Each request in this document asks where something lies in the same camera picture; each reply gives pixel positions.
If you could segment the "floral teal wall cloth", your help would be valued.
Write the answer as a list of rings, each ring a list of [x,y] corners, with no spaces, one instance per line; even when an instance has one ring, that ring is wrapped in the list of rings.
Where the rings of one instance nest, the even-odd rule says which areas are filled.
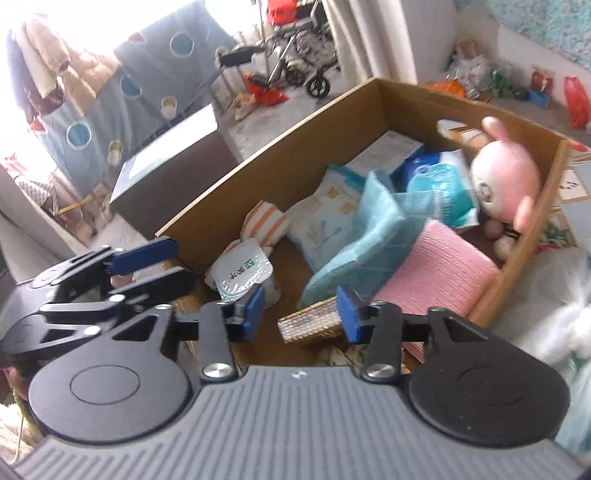
[[[589,0],[486,1],[505,27],[590,69]]]

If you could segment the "blue white carton box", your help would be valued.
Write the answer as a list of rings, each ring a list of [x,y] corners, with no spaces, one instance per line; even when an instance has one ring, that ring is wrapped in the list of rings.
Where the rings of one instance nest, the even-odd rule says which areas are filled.
[[[392,174],[407,159],[421,155],[424,150],[424,143],[389,130],[346,163],[346,168],[362,177],[367,177],[374,170]]]

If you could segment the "white gold small box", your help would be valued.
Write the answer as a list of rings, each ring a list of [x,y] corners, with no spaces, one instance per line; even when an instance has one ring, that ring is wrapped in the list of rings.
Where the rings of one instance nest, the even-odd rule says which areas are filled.
[[[337,297],[315,303],[277,321],[280,336],[290,344],[328,340],[342,335]]]

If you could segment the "dark blue patterned quilt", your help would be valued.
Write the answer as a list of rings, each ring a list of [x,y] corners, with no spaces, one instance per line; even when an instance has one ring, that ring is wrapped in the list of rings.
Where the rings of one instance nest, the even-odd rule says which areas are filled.
[[[116,47],[122,66],[96,100],[85,113],[66,101],[43,117],[40,139],[86,195],[209,93],[219,76],[215,51],[235,44],[204,2],[184,5]]]

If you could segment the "white curtain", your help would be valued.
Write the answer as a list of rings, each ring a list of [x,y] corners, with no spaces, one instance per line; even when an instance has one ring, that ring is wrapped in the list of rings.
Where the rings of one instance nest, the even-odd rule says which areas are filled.
[[[325,0],[322,5],[346,86],[353,88],[370,78],[418,82],[400,1]]]

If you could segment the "light blue checkered towel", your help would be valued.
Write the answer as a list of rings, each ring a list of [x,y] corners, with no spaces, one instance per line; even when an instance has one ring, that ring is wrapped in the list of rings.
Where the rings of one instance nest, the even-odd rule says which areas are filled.
[[[372,300],[405,261],[425,225],[441,216],[435,192],[400,193],[385,171],[372,171],[346,245],[311,277],[297,306],[329,299],[339,287]]]

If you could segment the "orange striped towel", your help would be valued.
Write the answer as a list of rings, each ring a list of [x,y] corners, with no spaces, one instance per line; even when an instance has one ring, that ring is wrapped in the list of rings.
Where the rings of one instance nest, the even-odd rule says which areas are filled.
[[[290,222],[287,215],[276,205],[262,200],[246,215],[239,239],[242,241],[256,239],[264,254],[270,256],[274,246],[287,235],[288,230],[290,230]]]

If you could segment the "green camouflage cloth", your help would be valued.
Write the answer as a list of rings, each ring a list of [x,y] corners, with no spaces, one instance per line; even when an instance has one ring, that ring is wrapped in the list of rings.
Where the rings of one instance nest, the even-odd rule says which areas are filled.
[[[369,345],[351,344],[346,348],[328,346],[322,348],[315,357],[317,367],[352,367],[356,374],[360,374],[363,366],[367,363]]]

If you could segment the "clear tissue pack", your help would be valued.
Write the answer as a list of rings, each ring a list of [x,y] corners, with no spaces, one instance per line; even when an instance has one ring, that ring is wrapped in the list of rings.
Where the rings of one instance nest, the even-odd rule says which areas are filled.
[[[279,302],[281,296],[273,264],[254,238],[238,242],[219,256],[205,274],[205,284],[226,302],[242,298],[255,285],[263,286],[266,308]]]

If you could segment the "cotton swab bag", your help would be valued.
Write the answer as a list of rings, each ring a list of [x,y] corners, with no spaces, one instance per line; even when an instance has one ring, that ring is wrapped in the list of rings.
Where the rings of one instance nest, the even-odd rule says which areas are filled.
[[[287,238],[317,272],[348,243],[365,178],[345,166],[330,165],[310,196],[287,210]]]

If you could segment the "brown cardboard box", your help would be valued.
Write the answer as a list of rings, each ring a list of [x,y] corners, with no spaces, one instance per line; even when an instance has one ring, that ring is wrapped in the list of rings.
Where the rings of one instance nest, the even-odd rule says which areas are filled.
[[[349,161],[387,132],[449,150],[450,142],[437,130],[440,120],[477,126],[490,117],[529,152],[543,183],[502,267],[455,234],[432,191],[399,193],[383,170],[365,178],[349,173]],[[267,306],[252,341],[235,343],[231,351],[242,367],[311,366],[318,349],[285,342],[280,319],[332,297],[339,283],[365,300],[384,297],[387,283],[407,279],[413,248],[437,234],[443,240],[431,259],[399,291],[403,308],[417,311],[420,297],[452,307],[453,297],[443,292],[451,286],[468,299],[459,313],[478,326],[489,325],[538,244],[569,149],[564,137],[483,103],[374,79],[240,164],[171,219],[162,234],[176,242],[179,259],[192,271],[208,275],[224,267],[235,274],[236,254],[256,245],[243,226],[263,225],[254,208],[270,204],[283,213],[291,233],[267,258],[280,299]]]

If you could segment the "blue white wipes pack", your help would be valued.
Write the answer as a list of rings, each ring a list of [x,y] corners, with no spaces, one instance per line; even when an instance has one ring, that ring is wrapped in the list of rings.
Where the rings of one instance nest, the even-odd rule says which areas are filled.
[[[407,192],[431,191],[440,218],[448,227],[465,231],[480,224],[479,201],[461,149],[407,159],[402,184]]]

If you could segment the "pink knitted cloth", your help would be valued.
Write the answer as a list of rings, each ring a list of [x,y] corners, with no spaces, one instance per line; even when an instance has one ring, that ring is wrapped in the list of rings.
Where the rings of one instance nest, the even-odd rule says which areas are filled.
[[[465,317],[499,276],[488,256],[445,224],[430,220],[374,299],[410,314],[443,307]]]

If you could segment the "pink plush doll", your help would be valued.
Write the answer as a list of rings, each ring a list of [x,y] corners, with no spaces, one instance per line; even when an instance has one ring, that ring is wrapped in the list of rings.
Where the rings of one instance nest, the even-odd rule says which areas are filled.
[[[488,216],[485,235],[494,241],[496,258],[505,262],[532,219],[541,177],[528,150],[510,138],[500,119],[488,116],[482,127],[491,141],[474,157],[470,175]]]

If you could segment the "beige padded jacket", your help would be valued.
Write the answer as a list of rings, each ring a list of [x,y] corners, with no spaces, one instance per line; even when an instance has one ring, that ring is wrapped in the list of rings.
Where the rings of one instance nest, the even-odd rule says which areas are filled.
[[[42,21],[18,26],[8,37],[15,94],[32,120],[69,103],[80,116],[122,67],[112,53],[77,51]]]

